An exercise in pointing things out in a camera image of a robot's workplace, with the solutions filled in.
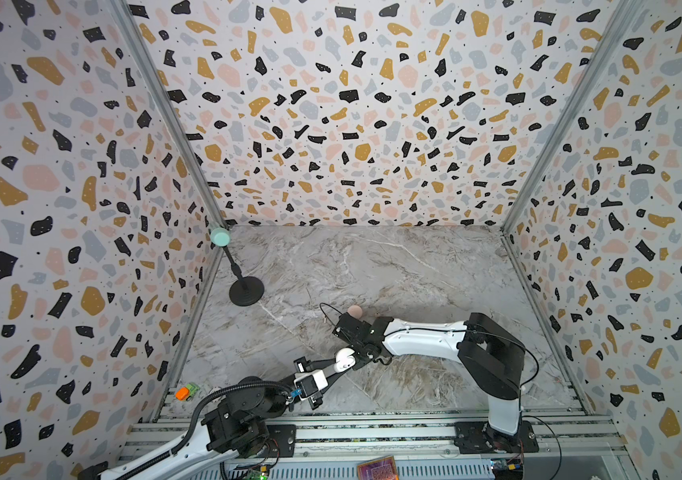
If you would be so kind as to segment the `white earbud charging case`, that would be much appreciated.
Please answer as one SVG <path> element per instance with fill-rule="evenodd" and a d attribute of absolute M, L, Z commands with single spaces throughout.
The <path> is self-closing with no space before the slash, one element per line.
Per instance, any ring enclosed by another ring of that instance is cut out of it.
<path fill-rule="evenodd" d="M 336 352 L 334 371 L 336 373 L 345 372 L 352 369 L 356 363 L 355 351 L 352 348 L 342 348 Z"/>

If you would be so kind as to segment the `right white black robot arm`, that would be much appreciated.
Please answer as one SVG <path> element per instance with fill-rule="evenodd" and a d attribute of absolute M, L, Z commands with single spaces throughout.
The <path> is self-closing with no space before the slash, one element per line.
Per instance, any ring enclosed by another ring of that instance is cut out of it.
<path fill-rule="evenodd" d="M 523 343 L 483 313 L 464 322 L 417 323 L 378 317 L 373 323 L 344 313 L 334 335 L 355 351 L 364 365 L 383 357 L 419 355 L 457 362 L 488 397 L 490 432 L 513 437 L 521 416 Z"/>

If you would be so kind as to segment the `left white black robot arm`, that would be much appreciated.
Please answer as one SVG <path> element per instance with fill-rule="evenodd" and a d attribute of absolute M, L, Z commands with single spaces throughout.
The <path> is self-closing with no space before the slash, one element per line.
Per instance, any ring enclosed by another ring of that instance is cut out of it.
<path fill-rule="evenodd" d="M 259 453 L 270 439 L 266 421 L 307 402 L 314 409 L 338 378 L 355 366 L 350 348 L 336 357 L 299 359 L 296 373 L 280 381 L 251 376 L 202 398 L 188 428 L 137 460 L 110 468 L 106 462 L 82 470 L 80 479 L 182 479 L 211 464 Z"/>

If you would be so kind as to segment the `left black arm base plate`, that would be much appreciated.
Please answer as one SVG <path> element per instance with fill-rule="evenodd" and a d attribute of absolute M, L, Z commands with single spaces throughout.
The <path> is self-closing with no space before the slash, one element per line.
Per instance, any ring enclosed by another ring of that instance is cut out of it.
<path fill-rule="evenodd" d="M 242 458 L 292 458 L 296 447 L 297 426 L 295 424 L 269 425 L 259 423 L 253 433 L 246 435 L 246 441 L 238 449 Z"/>

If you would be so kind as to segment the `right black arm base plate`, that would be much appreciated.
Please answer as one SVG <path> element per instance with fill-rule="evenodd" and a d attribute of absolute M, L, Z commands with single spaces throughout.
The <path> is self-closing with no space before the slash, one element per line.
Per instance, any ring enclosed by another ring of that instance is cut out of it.
<path fill-rule="evenodd" d="M 496 432 L 487 422 L 457 422 L 454 427 L 454 445 L 461 454 L 520 454 L 540 451 L 536 435 L 528 421 L 522 421 L 514 435 Z"/>

